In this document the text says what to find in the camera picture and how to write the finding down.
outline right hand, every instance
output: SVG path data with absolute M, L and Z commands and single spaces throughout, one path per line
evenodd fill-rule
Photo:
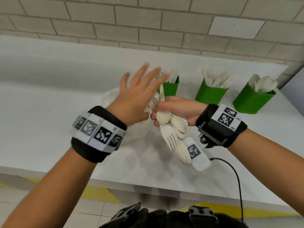
M 195 126 L 196 120 L 206 109 L 207 105 L 195 100 L 180 98 L 176 96 L 165 97 L 165 101 L 160 101 L 152 110 L 151 119 L 154 120 L 154 125 L 159 126 L 156 119 L 156 112 L 170 111 L 176 116 L 185 117 L 189 126 Z

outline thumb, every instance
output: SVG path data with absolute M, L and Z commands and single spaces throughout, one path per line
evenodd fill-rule
M 176 108 L 176 101 L 160 101 L 157 105 L 152 109 L 152 112 L 156 113 L 158 111 L 174 111 Z

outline white plastic bag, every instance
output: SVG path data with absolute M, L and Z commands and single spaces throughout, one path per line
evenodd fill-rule
M 108 107 L 115 100 L 118 94 L 119 88 L 115 88 L 106 92 L 101 97 L 101 106 L 104 108 Z M 144 138 L 151 129 L 151 127 L 153 127 L 153 121 L 151 119 L 129 126 L 126 135 L 122 141 L 122 144 L 128 141 Z

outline left hand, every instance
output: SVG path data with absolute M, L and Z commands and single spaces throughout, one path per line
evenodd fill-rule
M 144 76 L 148 67 L 149 64 L 145 63 L 136 72 L 129 88 L 127 87 L 127 81 L 130 73 L 125 73 L 120 80 L 119 95 L 106 108 L 127 126 L 133 125 L 137 122 L 142 122 L 149 118 L 149 113 L 144 112 L 145 107 L 151 101 L 154 93 L 158 90 L 160 85 L 169 77 L 169 74 L 164 74 L 149 85 L 151 80 L 160 73 L 161 68 L 157 67 Z

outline green mesh cup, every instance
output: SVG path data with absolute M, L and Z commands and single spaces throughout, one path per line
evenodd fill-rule
M 206 85 L 205 79 L 196 95 L 195 100 L 205 104 L 219 104 L 227 89 L 215 88 Z
M 178 84 L 179 84 L 179 76 L 177 76 L 177 79 L 176 79 L 175 83 L 165 82 L 163 84 L 164 85 L 165 97 L 167 97 L 167 96 L 175 96 L 177 88 L 178 88 Z
M 240 113 L 256 114 L 275 95 L 275 91 L 257 93 L 247 83 L 233 101 L 233 105 Z

